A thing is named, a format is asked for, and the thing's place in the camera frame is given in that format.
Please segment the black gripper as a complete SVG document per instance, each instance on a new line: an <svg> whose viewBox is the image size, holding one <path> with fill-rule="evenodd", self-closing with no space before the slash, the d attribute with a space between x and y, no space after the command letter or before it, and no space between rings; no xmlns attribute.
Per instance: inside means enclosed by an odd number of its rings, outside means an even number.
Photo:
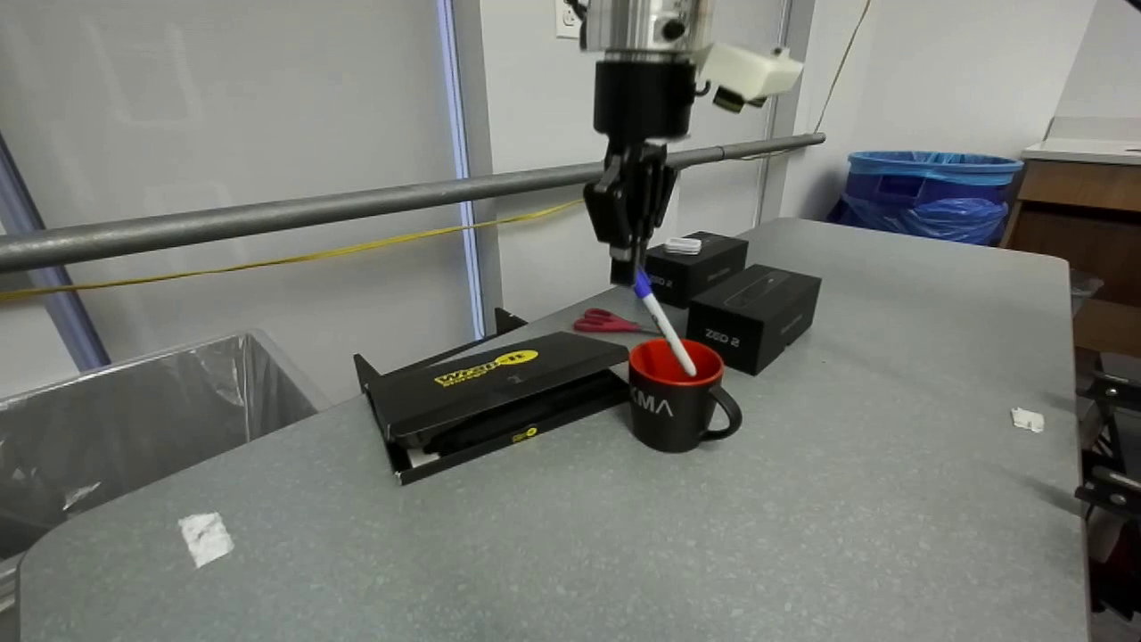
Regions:
<svg viewBox="0 0 1141 642"><path fill-rule="evenodd" d="M592 124L605 134L602 176L581 195L597 239L610 241L610 278L635 282L635 251L663 225L678 172L668 138L690 131L696 69L690 62L598 62Z"/></svg>

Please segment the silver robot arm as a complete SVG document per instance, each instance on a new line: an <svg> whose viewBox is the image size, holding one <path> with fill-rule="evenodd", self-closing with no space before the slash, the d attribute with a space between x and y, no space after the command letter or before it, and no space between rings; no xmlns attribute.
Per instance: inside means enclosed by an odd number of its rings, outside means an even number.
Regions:
<svg viewBox="0 0 1141 642"><path fill-rule="evenodd" d="M668 144L690 134L704 0L567 0L581 46L597 55L592 130L602 172L581 190L610 282L630 285L661 228L678 172Z"/></svg>

